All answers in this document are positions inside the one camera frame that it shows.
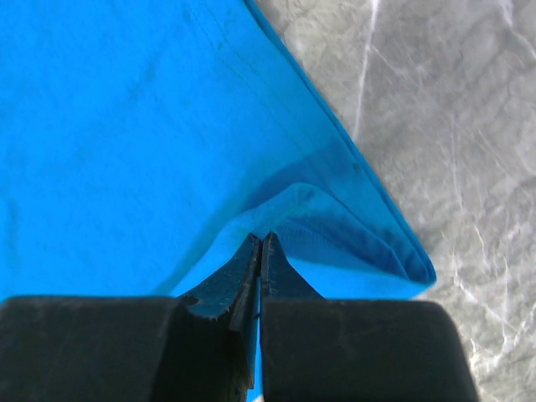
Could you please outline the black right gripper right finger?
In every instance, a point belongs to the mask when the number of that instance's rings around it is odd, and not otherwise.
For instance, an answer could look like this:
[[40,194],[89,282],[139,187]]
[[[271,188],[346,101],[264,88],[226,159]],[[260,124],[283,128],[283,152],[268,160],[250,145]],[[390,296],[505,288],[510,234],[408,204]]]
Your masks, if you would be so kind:
[[267,401],[476,401],[456,326],[430,301],[330,300],[291,266],[276,234],[260,263]]

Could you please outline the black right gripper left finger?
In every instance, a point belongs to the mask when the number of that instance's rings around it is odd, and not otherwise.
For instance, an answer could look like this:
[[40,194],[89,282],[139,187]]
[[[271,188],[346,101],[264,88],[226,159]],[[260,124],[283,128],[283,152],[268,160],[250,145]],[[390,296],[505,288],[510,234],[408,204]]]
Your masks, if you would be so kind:
[[2,400],[245,400],[255,377],[260,258],[250,235],[179,297],[7,299]]

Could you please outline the blue t-shirt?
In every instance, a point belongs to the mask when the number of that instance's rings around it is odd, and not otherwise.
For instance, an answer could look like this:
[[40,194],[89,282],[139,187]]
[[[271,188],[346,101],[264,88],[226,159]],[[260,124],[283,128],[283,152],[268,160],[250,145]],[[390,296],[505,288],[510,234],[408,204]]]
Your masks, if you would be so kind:
[[436,279],[253,2],[2,2],[1,305],[179,297],[269,234],[330,300]]

